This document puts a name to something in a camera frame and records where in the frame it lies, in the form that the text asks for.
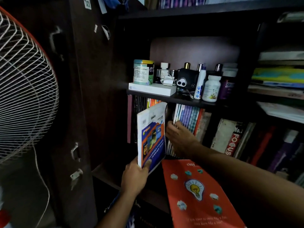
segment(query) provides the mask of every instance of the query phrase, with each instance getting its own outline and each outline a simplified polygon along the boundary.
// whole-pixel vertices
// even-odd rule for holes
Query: white cable
[[[43,185],[44,185],[45,188],[48,190],[48,191],[47,191],[47,192],[48,192],[48,201],[47,201],[48,203],[47,203],[47,206],[45,207],[45,209],[44,209],[44,211],[43,211],[43,213],[42,213],[42,215],[41,215],[41,217],[40,217],[40,219],[39,219],[39,221],[38,221],[38,223],[37,223],[37,225],[36,225],[36,227],[35,227],[35,228],[37,228],[37,227],[39,226],[39,223],[41,222],[41,220],[42,220],[42,218],[43,218],[43,216],[44,216],[44,214],[45,214],[47,208],[48,208],[48,205],[49,205],[49,202],[50,202],[50,191],[49,191],[49,188],[47,187],[47,184],[45,184],[45,182],[44,182],[44,180],[43,180],[43,177],[41,176],[41,173],[40,173],[40,171],[39,171],[38,162],[37,162],[37,154],[36,154],[35,146],[33,146],[33,149],[34,149],[34,152],[35,152],[35,162],[36,162],[37,172],[38,172],[38,174],[39,174],[39,176],[40,176],[40,178],[41,178],[41,180],[42,180]]]

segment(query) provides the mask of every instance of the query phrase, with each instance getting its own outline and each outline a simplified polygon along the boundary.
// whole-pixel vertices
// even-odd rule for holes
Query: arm
[[[126,165],[121,180],[120,197],[96,228],[126,227],[135,198],[147,182],[150,164],[151,161],[148,160],[144,168],[140,168],[136,157],[130,164]]]
[[[263,217],[266,217],[268,221],[276,219],[275,222],[282,220],[304,226],[303,188],[271,172],[204,147],[181,122],[176,126],[168,122],[166,130],[176,154],[196,162],[225,190],[233,192],[240,209],[251,213],[251,219],[260,225],[261,222],[265,224]]]

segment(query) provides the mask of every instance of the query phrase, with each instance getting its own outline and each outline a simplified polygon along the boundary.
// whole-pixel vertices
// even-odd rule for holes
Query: orange booklet
[[[191,160],[163,160],[174,228],[244,228],[220,185]]]

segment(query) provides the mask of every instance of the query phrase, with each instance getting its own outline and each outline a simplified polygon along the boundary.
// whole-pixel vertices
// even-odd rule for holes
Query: white fan grille
[[[58,107],[53,69],[33,39],[0,11],[0,165],[43,137]]]

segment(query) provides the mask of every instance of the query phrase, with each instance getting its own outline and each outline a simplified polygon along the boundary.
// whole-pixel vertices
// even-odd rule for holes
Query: hand
[[[174,152],[179,157],[191,159],[194,144],[200,144],[196,137],[180,121],[175,123],[169,121],[166,128],[166,137],[172,143]]]
[[[149,175],[149,168],[152,160],[148,160],[143,168],[137,164],[137,157],[130,164],[126,165],[121,180],[121,193],[133,199],[145,187]]]

